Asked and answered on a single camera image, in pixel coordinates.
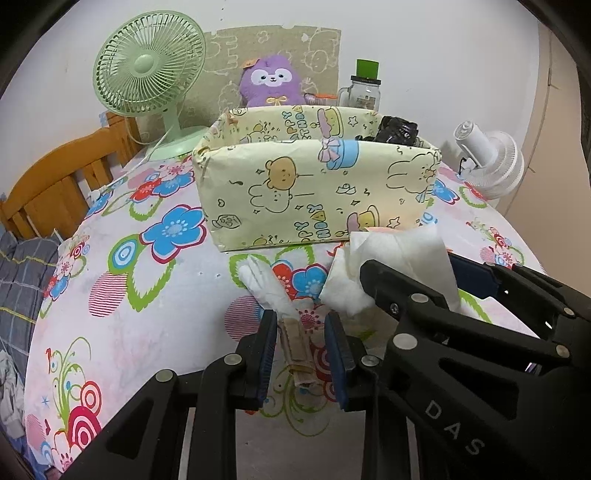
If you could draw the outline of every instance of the green jar lid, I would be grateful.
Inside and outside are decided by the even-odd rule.
[[[378,68],[377,61],[357,59],[357,77],[377,80]]]

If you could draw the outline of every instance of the plush toy bow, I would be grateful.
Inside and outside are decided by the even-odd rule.
[[[269,97],[267,99],[268,104],[273,104],[274,106],[281,106],[281,102],[286,102],[287,97],[285,95],[281,95],[280,97]]]

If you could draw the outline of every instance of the green desk fan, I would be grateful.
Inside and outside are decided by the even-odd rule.
[[[144,13],[121,25],[104,43],[93,71],[95,92],[118,115],[162,114],[166,133],[146,157],[173,158],[190,152],[207,131],[181,129],[177,111],[204,61],[205,39],[194,20],[173,11]]]

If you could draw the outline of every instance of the bed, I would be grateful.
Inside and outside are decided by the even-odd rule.
[[[19,179],[5,202],[0,219],[7,230],[0,239],[0,464],[14,465],[15,478],[36,478],[40,465],[27,445],[22,426],[22,389],[28,352],[44,291],[54,275],[61,238],[74,234],[88,205],[80,179],[90,189],[112,180],[107,156],[121,166],[138,152],[128,139],[123,117],[107,115],[109,127],[56,148]],[[130,129],[137,133],[135,121]],[[12,461],[11,445],[20,459]],[[28,472],[22,468],[28,466]]]
[[[203,369],[256,331],[262,314],[237,275],[247,253],[222,253],[212,242],[190,157],[128,173],[142,154],[120,118],[109,123],[41,159],[1,206],[3,223],[22,238],[57,229],[68,239],[43,294],[24,394],[31,452],[59,471],[155,372]],[[81,170],[93,189],[107,185],[105,156],[113,152],[124,175],[89,209],[72,175]],[[448,249],[543,270],[509,223],[445,165],[427,202],[421,223],[437,224]],[[319,384],[296,388],[276,351],[263,408],[237,414],[239,476],[359,478],[363,417],[338,410],[323,341],[327,308],[310,288],[322,286],[342,244],[283,247],[264,238],[258,245],[248,253],[272,266],[294,300]],[[460,296],[465,313],[527,332],[498,304]],[[375,312],[347,328],[370,351],[392,332]]]

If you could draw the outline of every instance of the white cable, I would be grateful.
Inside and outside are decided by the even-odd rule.
[[[179,120],[181,118],[181,113],[183,113],[183,109],[184,109],[184,104],[185,104],[185,98],[187,97],[187,93],[185,92],[185,94],[183,95],[183,103],[181,104],[181,108],[178,110],[178,115],[177,115],[177,120]],[[136,142],[139,145],[150,145],[154,142],[149,142],[147,144],[143,143],[143,142],[138,142],[135,138],[133,138],[133,136],[131,135],[131,132],[129,131],[129,125],[127,124],[127,118],[125,118],[125,125],[128,127],[127,128],[127,133],[129,135],[129,137],[131,138],[131,140],[133,140],[134,142]],[[174,125],[172,125],[168,130],[166,130],[166,132],[164,133],[164,135],[160,138],[160,140],[158,140],[158,142],[154,145],[154,148],[150,151],[150,153],[148,155],[146,155],[144,158],[142,158],[142,160],[135,166],[133,167],[131,170],[129,170],[128,172],[125,173],[125,176],[129,176],[136,168],[140,167],[141,165],[143,165],[144,163],[150,161],[150,157],[152,156],[152,154],[154,153],[154,151],[160,146],[160,144],[164,141],[164,139],[166,138],[166,136],[170,133],[170,131],[174,128]],[[118,179],[113,180],[111,183],[104,185],[103,187],[101,187],[99,189],[100,193],[103,193],[107,188],[109,188],[111,185],[117,183],[119,181],[119,179],[121,179],[121,177],[119,177]]]

